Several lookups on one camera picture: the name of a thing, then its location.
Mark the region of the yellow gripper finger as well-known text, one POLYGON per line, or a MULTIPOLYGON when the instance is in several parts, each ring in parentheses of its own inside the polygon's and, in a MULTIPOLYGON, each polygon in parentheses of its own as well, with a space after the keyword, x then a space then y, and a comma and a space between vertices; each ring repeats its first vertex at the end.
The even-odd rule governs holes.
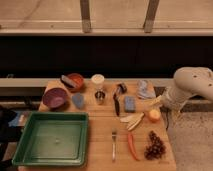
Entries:
POLYGON ((162 99, 161 96, 158 96, 158 97, 152 99, 151 102, 150 102, 150 105, 151 106, 160 106, 160 105, 162 105, 161 99, 162 99))

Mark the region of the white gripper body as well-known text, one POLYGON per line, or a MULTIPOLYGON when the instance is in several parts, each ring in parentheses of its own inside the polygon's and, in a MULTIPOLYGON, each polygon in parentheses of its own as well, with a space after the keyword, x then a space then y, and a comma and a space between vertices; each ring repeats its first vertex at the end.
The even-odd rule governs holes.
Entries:
POLYGON ((182 102, 179 92, 173 87, 167 87, 161 97, 162 104, 171 109, 179 111, 182 108, 182 102))

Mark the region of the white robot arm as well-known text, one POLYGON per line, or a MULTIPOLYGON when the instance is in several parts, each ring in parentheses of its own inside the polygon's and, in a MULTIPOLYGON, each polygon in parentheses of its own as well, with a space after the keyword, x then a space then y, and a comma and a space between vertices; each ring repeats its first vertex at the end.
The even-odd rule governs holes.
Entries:
POLYGON ((180 111, 196 95, 213 102, 213 71, 206 67, 182 67, 175 71, 173 84, 162 95, 152 99, 150 106, 180 111))

